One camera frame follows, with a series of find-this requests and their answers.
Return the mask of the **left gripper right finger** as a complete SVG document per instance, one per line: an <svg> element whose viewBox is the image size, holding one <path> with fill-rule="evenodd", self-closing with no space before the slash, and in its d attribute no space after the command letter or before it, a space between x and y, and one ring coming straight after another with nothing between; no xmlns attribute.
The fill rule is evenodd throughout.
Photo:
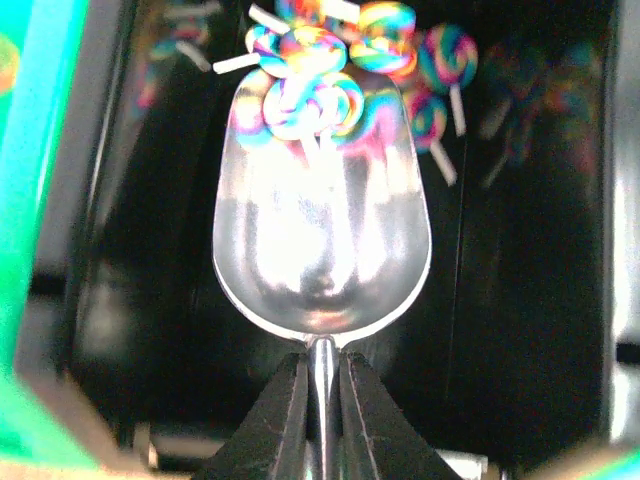
<svg viewBox="0 0 640 480"><path fill-rule="evenodd" d="M349 479L457 479L406 420L359 353L340 356L342 438Z"/></svg>

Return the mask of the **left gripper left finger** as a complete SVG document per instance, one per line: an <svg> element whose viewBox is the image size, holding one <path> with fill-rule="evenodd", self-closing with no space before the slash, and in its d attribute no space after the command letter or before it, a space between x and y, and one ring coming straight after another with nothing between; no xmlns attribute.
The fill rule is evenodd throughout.
<svg viewBox="0 0 640 480"><path fill-rule="evenodd" d="M301 479L307 442L308 363L289 354L230 440L195 479Z"/></svg>

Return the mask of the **silver metal scoop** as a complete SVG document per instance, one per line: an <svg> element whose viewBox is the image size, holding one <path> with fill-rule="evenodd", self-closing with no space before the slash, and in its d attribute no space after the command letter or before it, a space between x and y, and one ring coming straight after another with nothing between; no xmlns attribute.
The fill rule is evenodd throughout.
<svg viewBox="0 0 640 480"><path fill-rule="evenodd" d="M308 352L316 479L336 479L341 350L400 317L429 273L432 235L401 92L354 66L363 113L342 145L307 159L261 113L273 85L253 70L233 97L222 147L212 261L249 321Z"/></svg>

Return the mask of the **green bin with gummy candies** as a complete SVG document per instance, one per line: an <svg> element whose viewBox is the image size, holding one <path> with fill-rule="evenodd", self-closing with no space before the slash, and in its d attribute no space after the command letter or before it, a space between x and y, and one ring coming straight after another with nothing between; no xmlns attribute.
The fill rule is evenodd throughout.
<svg viewBox="0 0 640 480"><path fill-rule="evenodd" d="M1 4L1 456L93 468L13 362L80 40L85 1Z"/></svg>

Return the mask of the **black bin with swirl lollipops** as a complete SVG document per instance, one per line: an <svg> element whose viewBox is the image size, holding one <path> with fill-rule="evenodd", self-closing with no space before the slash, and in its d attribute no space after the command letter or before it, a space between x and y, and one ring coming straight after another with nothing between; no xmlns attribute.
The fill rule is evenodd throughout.
<svg viewBox="0 0 640 480"><path fill-rule="evenodd" d="M223 133L240 82L171 55L160 1L93 1L15 364L34 425L8 454L84 473L193 472L261 399L287 341L244 319L211 260ZM635 1L416 1L476 40L447 186L419 156L432 268L409 310L355 342L433 447L528 469L604 435L610 154Z"/></svg>

